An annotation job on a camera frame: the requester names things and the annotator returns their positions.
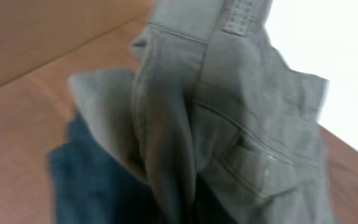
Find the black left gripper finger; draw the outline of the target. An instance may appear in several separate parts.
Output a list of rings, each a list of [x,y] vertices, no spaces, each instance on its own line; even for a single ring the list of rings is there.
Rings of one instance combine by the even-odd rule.
[[[200,175],[196,177],[196,197],[193,204],[194,224],[236,224]]]

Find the grey shorts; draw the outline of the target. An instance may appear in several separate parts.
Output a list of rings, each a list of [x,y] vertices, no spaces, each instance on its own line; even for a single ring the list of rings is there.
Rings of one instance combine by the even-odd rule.
[[[266,0],[160,0],[132,44],[138,71],[70,78],[96,142],[193,223],[200,175],[237,223],[330,224],[318,116],[326,80],[271,46]]]

